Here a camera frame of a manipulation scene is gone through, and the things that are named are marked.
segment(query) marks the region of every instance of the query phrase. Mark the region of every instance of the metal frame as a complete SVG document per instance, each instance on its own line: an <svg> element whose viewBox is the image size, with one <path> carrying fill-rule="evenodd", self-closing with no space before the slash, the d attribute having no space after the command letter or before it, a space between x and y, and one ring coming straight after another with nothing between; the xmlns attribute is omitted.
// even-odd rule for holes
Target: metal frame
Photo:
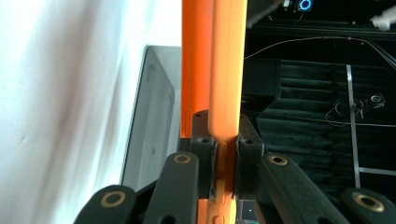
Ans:
<svg viewBox="0 0 396 224"><path fill-rule="evenodd" d="M377 29L365 29L358 27L335 27L327 26L318 27L314 25L296 25L290 27L288 25L281 24L261 24L258 23L253 29L247 30L250 34L268 34L268 35L298 35L298 36L317 36L317 35L331 35L331 36L358 36L360 38L370 38L373 40L389 40L394 41L396 36L395 30L389 30L387 32L379 32Z"/></svg>
<svg viewBox="0 0 396 224"><path fill-rule="evenodd" d="M396 175L396 171L359 167L359 172L374 175Z"/></svg>
<svg viewBox="0 0 396 224"><path fill-rule="evenodd" d="M352 136L352 156L353 156L353 171L355 175L355 187L361 187L361 177L359 174L359 157L358 157L358 138L356 136L356 122L355 111L353 109L353 87L352 87L352 69L350 64L346 66L347 75L347 90L349 96L349 111L350 111L350 131Z"/></svg>

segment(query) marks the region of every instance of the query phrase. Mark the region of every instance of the orange tube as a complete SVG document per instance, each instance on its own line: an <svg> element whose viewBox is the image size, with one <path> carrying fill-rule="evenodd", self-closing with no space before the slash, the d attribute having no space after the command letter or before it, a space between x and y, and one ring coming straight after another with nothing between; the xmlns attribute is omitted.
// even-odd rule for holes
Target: orange tube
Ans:
<svg viewBox="0 0 396 224"><path fill-rule="evenodd" d="M206 223L235 223L233 195L235 145L239 132L247 0L214 1L209 132L218 143L217 198L209 202Z"/></svg>
<svg viewBox="0 0 396 224"><path fill-rule="evenodd" d="M180 137L191 137L192 115L209 108L213 0L184 0Z"/></svg>

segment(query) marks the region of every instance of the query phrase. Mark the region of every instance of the cable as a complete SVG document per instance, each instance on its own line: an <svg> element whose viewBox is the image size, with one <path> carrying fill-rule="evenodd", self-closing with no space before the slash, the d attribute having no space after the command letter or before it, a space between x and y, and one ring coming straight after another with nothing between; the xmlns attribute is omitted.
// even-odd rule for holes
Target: cable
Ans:
<svg viewBox="0 0 396 224"><path fill-rule="evenodd" d="M375 43L374 40L368 38L367 41L369 41L369 42L370 42L372 45L374 45L379 51L381 51L382 54L384 54L384 55L388 58L388 60L389 60L390 62L393 63L393 65L396 65L396 59L395 59L392 55L390 55L389 53L387 53L387 51L384 50L381 46L379 46L377 43Z"/></svg>
<svg viewBox="0 0 396 224"><path fill-rule="evenodd" d="M266 115L266 116L274 116L274 117L281 117L281 118L287 118L287 119L304 119L304 120L311 120L311 121L318 121L318 122L326 122L328 123L329 121L324 120L324 119L307 119L307 118L301 118L301 117L295 117L295 116L285 116L285 115ZM351 123L349 122L340 122L340 121L331 121L332 123L337 123L337 124L345 124L345 125L350 125ZM396 124L366 124L366 123L355 123L356 125L359 126L373 126L373 127L384 127L384 128L396 128Z"/></svg>
<svg viewBox="0 0 396 224"><path fill-rule="evenodd" d="M363 43L368 44L370 47L372 47L379 55L381 55L381 57L390 65L390 67L392 67L394 70L396 70L396 64L394 64L392 61L390 61L388 59L388 57L386 55L384 55L379 49L377 49L373 44L371 44L369 41L364 40L364 39L358 39L358 38L352 38L352 37L341 37L341 36L317 36L317 37L308 37L308 38L299 38L299 39L290 39L290 40L284 40L278 43L275 43L273 45L267 46L263 49L260 49L250 55L248 55L247 57L244 58L248 59L250 57L253 57L254 55L266 50L266 49L270 49L273 48L277 45L281 45L281 44L285 44L285 43L289 43L289 42L298 42L298 41L305 41L305 40L314 40L314 39L345 39L345 40L355 40L355 41L360 41Z"/></svg>
<svg viewBox="0 0 396 224"><path fill-rule="evenodd" d="M337 101L335 101L335 103L334 103L334 109L335 109L335 112L337 112L338 115L343 116L343 114L342 114L340 111L338 111L338 106L339 106L340 104L341 104L341 99L338 99Z"/></svg>
<svg viewBox="0 0 396 224"><path fill-rule="evenodd" d="M335 107L333 107L333 108L332 108L329 112L327 112L327 114L324 116L324 118L326 119L326 121L327 121L329 124L331 124L332 126L337 127L337 128L342 128L342 127L347 126L347 124L336 125L336 124L333 124L332 121L329 121L329 119L328 119L329 114L332 113L334 110L335 110Z"/></svg>
<svg viewBox="0 0 396 224"><path fill-rule="evenodd" d="M300 16L300 19L298 19L297 22L294 22L294 23L292 23L291 25L297 24L297 23L303 18L303 15L304 15L304 13L302 12L302 13L301 13L301 16Z"/></svg>

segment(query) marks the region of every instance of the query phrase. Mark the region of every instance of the bolt hole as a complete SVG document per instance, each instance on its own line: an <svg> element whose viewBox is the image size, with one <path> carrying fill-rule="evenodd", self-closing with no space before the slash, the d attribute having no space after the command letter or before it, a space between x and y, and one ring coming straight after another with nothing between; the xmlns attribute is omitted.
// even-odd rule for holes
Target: bolt hole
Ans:
<svg viewBox="0 0 396 224"><path fill-rule="evenodd" d="M269 157L269 160L271 163L276 164L276 165L286 165L288 164L288 161L280 156L271 156Z"/></svg>
<svg viewBox="0 0 396 224"><path fill-rule="evenodd" d="M282 158L280 158L280 157L275 157L275 158L274 158L274 161L281 163L281 162L283 162L284 160L283 160Z"/></svg>
<svg viewBox="0 0 396 224"><path fill-rule="evenodd" d="M191 161L191 157L187 155L176 155L174 157L174 162L175 163L181 163L181 164L186 164Z"/></svg>
<svg viewBox="0 0 396 224"><path fill-rule="evenodd" d="M352 193L352 198L355 200L355 203L373 212L380 213L385 211L384 204L372 196L355 192Z"/></svg>
<svg viewBox="0 0 396 224"><path fill-rule="evenodd" d="M318 219L318 224L332 224L329 219L326 217L320 217Z"/></svg>
<svg viewBox="0 0 396 224"><path fill-rule="evenodd" d="M197 141L198 141L198 142L202 142L202 143L208 143L208 142L210 142L209 139L207 139L207 138L198 138Z"/></svg>
<svg viewBox="0 0 396 224"><path fill-rule="evenodd" d="M161 224L175 224L176 219L172 216L166 216L161 219Z"/></svg>
<svg viewBox="0 0 396 224"><path fill-rule="evenodd" d="M119 194L112 194L107 197L106 201L108 203L115 203L116 201L120 200L121 196Z"/></svg>
<svg viewBox="0 0 396 224"><path fill-rule="evenodd" d="M373 201L369 198L362 198L361 201L369 206L372 206L372 207L375 205L375 201Z"/></svg>

